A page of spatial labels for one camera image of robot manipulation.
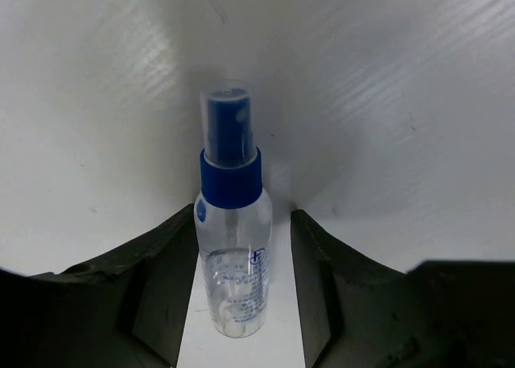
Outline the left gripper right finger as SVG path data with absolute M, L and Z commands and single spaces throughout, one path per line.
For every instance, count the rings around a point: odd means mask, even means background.
M 402 273 L 290 216 L 308 367 L 511 367 L 514 265 L 426 261 Z

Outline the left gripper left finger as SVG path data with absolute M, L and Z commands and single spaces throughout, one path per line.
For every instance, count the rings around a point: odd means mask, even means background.
M 2 366 L 176 366 L 197 255 L 187 205 L 62 273 L 2 271 Z

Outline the small blue cap bottle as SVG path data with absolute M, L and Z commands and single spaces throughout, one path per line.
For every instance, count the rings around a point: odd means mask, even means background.
M 204 147 L 194 222 L 211 320 L 230 338 L 262 327 L 269 292 L 273 206 L 251 105 L 252 90 L 241 81 L 214 82 L 200 93 Z

